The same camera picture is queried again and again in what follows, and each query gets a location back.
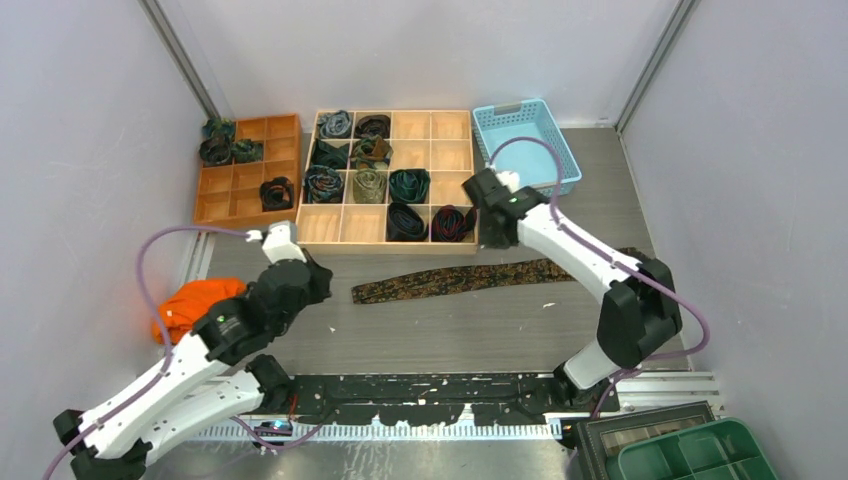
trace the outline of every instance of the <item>green plastic tray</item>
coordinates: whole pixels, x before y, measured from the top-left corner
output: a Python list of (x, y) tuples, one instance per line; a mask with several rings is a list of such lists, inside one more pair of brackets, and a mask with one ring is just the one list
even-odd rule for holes
[(726, 418), (634, 443), (607, 460), (612, 480), (777, 480), (751, 430)]

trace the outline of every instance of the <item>wooden compartment box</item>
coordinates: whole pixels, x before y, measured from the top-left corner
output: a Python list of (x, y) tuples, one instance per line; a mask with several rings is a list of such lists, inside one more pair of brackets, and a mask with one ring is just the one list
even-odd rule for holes
[[(236, 140), (262, 143), (262, 160), (202, 167), (197, 182), (194, 223), (224, 228), (262, 227), (294, 221), (300, 204), (300, 119), (297, 115), (236, 120)], [(294, 207), (262, 211), (259, 186), (284, 176), (294, 184)]]
[[(319, 111), (315, 123), (321, 114), (334, 111)], [(385, 140), (392, 146), (393, 154), (389, 170), (384, 174), (406, 168), (427, 169), (430, 189), (425, 203), (411, 207), (427, 223), (430, 233), (421, 242), (386, 241), (386, 216), (391, 202), (388, 187), (383, 203), (357, 204), (353, 189), (349, 188), (355, 170), (348, 163), (347, 169), (339, 170), (345, 179), (341, 204), (307, 203), (301, 198), (297, 212), (298, 243), (313, 253), (474, 254), (478, 244), (476, 226), (459, 243), (433, 242), (431, 227), (433, 216), (445, 205), (453, 205), (463, 214), (472, 208), (462, 189), (462, 182), (474, 173), (470, 112), (356, 110), (349, 113), (354, 126), (358, 119), (369, 115), (386, 115), (391, 119), (389, 138)], [(311, 153), (319, 139), (315, 123), (305, 169), (311, 165)], [(322, 141), (335, 147), (348, 145), (349, 155), (357, 140), (353, 135), (351, 128), (350, 138)]]

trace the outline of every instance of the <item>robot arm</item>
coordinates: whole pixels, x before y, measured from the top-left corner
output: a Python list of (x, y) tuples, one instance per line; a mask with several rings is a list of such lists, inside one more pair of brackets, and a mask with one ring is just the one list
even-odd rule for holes
[[(257, 357), (245, 372), (237, 374), (234, 380), (238, 383), (232, 385), (230, 395), (222, 390), (186, 399), (209, 378), (284, 335), (307, 305), (330, 296), (332, 272), (297, 246), (290, 222), (272, 225), (267, 235), (258, 231), (250, 235), (248, 241), (262, 241), (271, 262), (269, 268), (248, 285), (245, 293), (210, 307), (195, 322), (192, 332), (174, 347), (171, 366), (163, 378), (109, 422), (98, 425), (74, 449), (71, 466), (78, 479), (130, 478), (120, 476), (120, 472), (126, 473), (128, 467), (140, 467), (143, 472), (144, 464), (178, 443), (175, 438), (263, 403), (285, 401), (288, 376), (269, 356)], [(163, 362), (97, 407), (85, 412), (66, 410), (57, 416), (53, 423), (62, 442), (67, 444), (154, 376), (161, 375)], [(115, 475), (104, 474), (113, 467), (117, 469)]]
[(489, 212), (512, 245), (525, 245), (553, 260), (601, 304), (596, 338), (554, 370), (561, 395), (573, 398), (620, 369), (635, 368), (682, 328), (675, 302), (614, 267), (620, 262), (674, 290), (671, 272), (659, 260), (623, 255), (561, 216), (569, 230), (613, 258), (606, 262), (551, 217), (548, 198), (517, 188), (517, 175), (484, 169), (463, 184), (474, 206)]
[[(673, 290), (668, 267), (659, 260), (639, 262), (618, 253), (568, 219), (570, 230), (610, 255), (602, 260), (581, 242), (559, 231), (548, 199), (536, 190), (515, 188), (517, 179), (484, 169), (463, 184), (474, 206), (489, 212), (512, 245), (538, 250), (572, 274), (601, 304), (596, 338), (554, 370), (557, 393), (576, 397), (622, 368), (634, 368), (681, 329), (677, 304), (641, 283), (621, 263)], [(264, 349), (284, 335), (307, 305), (330, 296), (332, 272), (320, 267), (296, 242), (289, 222), (272, 225), (262, 241), (271, 266), (248, 290), (213, 305), (173, 350), (169, 371), (141, 399), (98, 428), (72, 451), (78, 480), (137, 479), (145, 465), (186, 437), (230, 416), (268, 407), (279, 411), (288, 400), (290, 380), (273, 357), (258, 356), (230, 381), (186, 398), (201, 383)], [(155, 365), (112, 399), (86, 412), (68, 410), (54, 420), (67, 444), (80, 431), (139, 391), (155, 375)]]

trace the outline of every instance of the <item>white wall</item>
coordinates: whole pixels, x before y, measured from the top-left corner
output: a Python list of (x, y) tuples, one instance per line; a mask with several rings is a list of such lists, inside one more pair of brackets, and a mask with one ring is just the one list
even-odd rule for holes
[(614, 124), (673, 0), (166, 0), (222, 112), (473, 108)]
[[(133, 1), (6, 5), (0, 85), (0, 478), (31, 479), (60, 448), (56, 414), (152, 364), (133, 262), (147, 235), (191, 219), (204, 116)], [(156, 298), (187, 240), (151, 250)]]
[(713, 327), (694, 363), (787, 479), (846, 475), (846, 25), (842, 0), (701, 2), (624, 135), (657, 255)]

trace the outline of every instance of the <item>light blue plastic basket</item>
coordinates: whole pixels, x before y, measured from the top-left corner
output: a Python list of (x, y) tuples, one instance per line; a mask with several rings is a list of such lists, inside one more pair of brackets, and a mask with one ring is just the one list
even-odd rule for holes
[[(486, 166), (489, 157), (502, 143), (515, 137), (534, 137), (551, 144), (562, 158), (565, 178), (562, 195), (574, 188), (583, 174), (568, 148), (568, 143), (557, 127), (548, 105), (541, 98), (524, 100), (521, 103), (492, 105), (474, 109), (474, 137), (483, 153)], [(550, 196), (556, 183), (556, 165), (550, 153), (541, 145), (531, 142), (516, 142), (498, 154), (495, 170), (517, 172), (520, 186), (531, 186)]]

